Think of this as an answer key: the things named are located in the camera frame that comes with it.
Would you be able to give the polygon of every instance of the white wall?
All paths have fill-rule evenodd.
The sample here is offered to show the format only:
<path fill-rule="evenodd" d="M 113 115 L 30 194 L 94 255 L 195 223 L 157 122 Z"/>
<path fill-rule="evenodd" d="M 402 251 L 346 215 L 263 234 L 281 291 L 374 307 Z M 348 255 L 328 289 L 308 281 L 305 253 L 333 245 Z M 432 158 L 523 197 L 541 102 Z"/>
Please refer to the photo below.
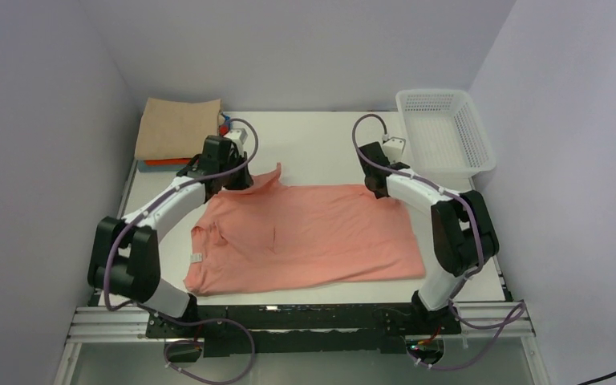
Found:
<path fill-rule="evenodd" d="M 518 0 L 471 94 L 500 264 L 553 383 L 616 370 L 616 2 Z"/>
<path fill-rule="evenodd" d="M 0 0 L 0 384 L 52 382 L 137 116 L 77 1 Z"/>
<path fill-rule="evenodd" d="M 361 111 L 468 89 L 515 0 L 80 1 L 140 106 Z"/>

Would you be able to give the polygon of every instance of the mesh basket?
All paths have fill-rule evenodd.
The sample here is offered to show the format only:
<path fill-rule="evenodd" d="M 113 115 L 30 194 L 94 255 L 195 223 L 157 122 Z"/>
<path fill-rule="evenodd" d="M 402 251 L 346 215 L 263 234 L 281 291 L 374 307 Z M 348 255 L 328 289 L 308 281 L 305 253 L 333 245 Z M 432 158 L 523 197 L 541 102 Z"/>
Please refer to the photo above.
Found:
<path fill-rule="evenodd" d="M 407 90 L 395 96 L 419 174 L 473 176 L 495 168 L 471 96 L 458 90 Z"/>

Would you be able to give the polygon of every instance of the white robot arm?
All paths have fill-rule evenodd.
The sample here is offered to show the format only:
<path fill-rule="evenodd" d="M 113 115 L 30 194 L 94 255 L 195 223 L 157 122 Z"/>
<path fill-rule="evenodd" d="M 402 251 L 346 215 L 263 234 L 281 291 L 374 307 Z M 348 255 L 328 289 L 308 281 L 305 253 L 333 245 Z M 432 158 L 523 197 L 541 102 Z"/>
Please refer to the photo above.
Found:
<path fill-rule="evenodd" d="M 197 299 L 161 279 L 159 243 L 183 217 L 222 188 L 240 190 L 252 185 L 246 166 L 220 176 L 246 162 L 243 147 L 246 137 L 246 131 L 241 128 L 225 136 L 209 136 L 202 154 L 194 156 L 163 192 L 121 219 L 105 217 L 95 231 L 88 283 L 104 289 L 103 279 L 112 245 L 130 224 L 119 243 L 120 255 L 111 256 L 111 292 L 174 318 L 196 316 Z"/>
<path fill-rule="evenodd" d="M 400 138 L 391 138 L 383 144 L 363 145 L 358 147 L 360 164 L 365 173 L 365 185 L 377 198 L 392 197 L 407 206 L 426 268 L 426 276 L 420 280 L 412 303 L 421 305 L 417 306 L 421 313 L 440 314 L 461 281 L 466 279 L 465 274 L 477 267 L 480 260 L 469 215 L 452 197 L 459 197 L 470 206 L 480 237 L 483 262 L 497 253 L 499 241 L 483 197 L 477 191 L 459 192 L 419 182 L 415 172 L 399 162 L 403 147 L 404 140 Z"/>

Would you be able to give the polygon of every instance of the white connector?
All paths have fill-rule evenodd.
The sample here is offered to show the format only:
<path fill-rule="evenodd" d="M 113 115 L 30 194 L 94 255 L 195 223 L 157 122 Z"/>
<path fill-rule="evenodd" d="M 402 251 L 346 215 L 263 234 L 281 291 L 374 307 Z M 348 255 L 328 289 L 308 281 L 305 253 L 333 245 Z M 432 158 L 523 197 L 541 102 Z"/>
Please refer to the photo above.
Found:
<path fill-rule="evenodd" d="M 241 154 L 244 154 L 244 143 L 246 142 L 247 137 L 246 130 L 244 128 L 234 128 L 230 130 L 227 134 L 225 134 L 225 138 L 232 140 L 237 146 L 237 150 Z"/>
<path fill-rule="evenodd" d="M 389 162 L 400 162 L 403 159 L 403 151 L 406 143 L 407 141 L 405 139 L 394 136 L 383 142 L 381 149 Z"/>

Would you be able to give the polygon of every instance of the glass panel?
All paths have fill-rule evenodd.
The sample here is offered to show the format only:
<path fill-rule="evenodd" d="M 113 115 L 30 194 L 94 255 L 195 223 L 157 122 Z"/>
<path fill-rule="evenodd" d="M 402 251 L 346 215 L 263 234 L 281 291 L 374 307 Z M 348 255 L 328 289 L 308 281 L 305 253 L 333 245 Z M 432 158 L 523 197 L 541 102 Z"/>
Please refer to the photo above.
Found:
<path fill-rule="evenodd" d="M 456 365 L 472 358 L 485 339 L 470 339 L 463 349 L 459 339 L 445 342 L 439 366 Z M 73 385 L 185 385 L 198 383 L 164 368 L 163 345 L 155 343 L 84 344 Z M 206 379 L 226 380 L 245 366 L 248 355 L 200 359 L 187 369 Z M 307 385 L 316 383 L 382 385 L 423 384 L 532 384 L 520 338 L 500 339 L 476 365 L 462 371 L 437 372 L 414 367 L 406 355 L 381 355 L 378 351 L 264 354 L 240 385 Z"/>

